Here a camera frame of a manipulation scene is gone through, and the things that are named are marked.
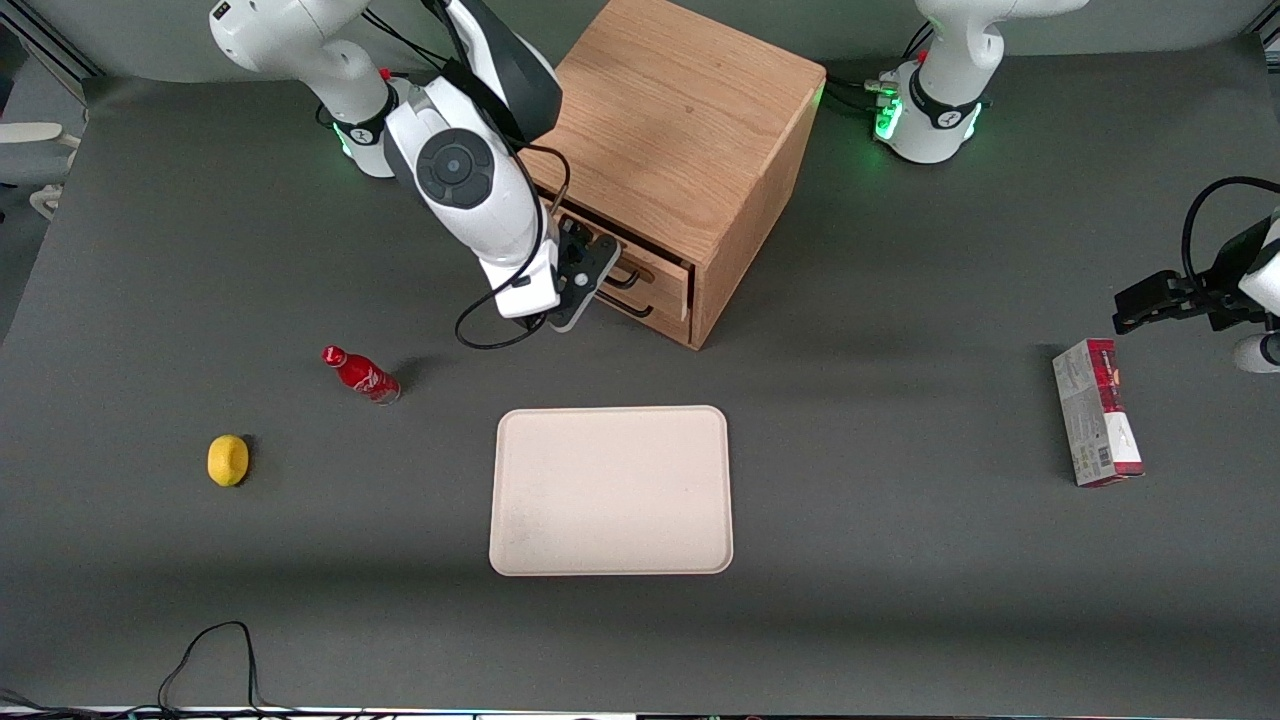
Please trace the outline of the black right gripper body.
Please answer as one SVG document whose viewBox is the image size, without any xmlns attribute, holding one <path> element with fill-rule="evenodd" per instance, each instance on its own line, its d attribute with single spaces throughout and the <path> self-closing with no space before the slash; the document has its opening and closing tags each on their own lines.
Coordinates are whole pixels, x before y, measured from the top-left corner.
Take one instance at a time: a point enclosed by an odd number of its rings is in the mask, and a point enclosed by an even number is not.
<svg viewBox="0 0 1280 720">
<path fill-rule="evenodd" d="M 561 301 L 576 301 L 599 287 L 594 246 L 584 247 L 572 242 L 572 219 L 571 215 L 559 215 L 556 225 L 559 238 L 557 279 Z"/>
</svg>

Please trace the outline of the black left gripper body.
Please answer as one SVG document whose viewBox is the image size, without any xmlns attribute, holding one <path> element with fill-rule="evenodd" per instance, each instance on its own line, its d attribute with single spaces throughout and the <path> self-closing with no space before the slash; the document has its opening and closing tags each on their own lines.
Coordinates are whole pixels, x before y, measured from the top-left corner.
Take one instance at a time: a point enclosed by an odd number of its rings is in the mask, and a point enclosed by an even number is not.
<svg viewBox="0 0 1280 720">
<path fill-rule="evenodd" d="M 1268 313 L 1239 288 L 1239 282 L 1258 258 L 1270 227 L 1271 220 L 1263 219 L 1231 237 L 1210 269 L 1197 275 L 1210 297 L 1207 318 L 1212 331 L 1267 322 Z"/>
</svg>

